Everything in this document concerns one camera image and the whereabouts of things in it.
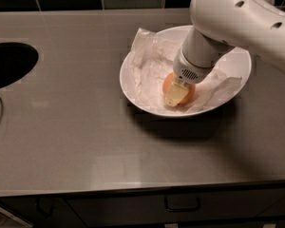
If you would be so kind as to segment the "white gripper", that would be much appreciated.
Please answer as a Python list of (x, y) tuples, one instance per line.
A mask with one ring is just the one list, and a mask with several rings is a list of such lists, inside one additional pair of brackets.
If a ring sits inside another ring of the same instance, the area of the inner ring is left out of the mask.
[(199, 66), (197, 63), (191, 63), (180, 48), (173, 62), (173, 71), (177, 78), (182, 81), (170, 79), (163, 83), (164, 102), (169, 106), (186, 103), (190, 98), (189, 84), (201, 83), (213, 68), (213, 63), (210, 66)]

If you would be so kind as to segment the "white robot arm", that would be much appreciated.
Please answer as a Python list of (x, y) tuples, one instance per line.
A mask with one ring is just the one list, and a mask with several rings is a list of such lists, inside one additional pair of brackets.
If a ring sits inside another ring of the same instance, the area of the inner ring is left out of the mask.
[(175, 57), (164, 102), (178, 105), (235, 47), (285, 73), (285, 12), (268, 0), (191, 0), (193, 27)]

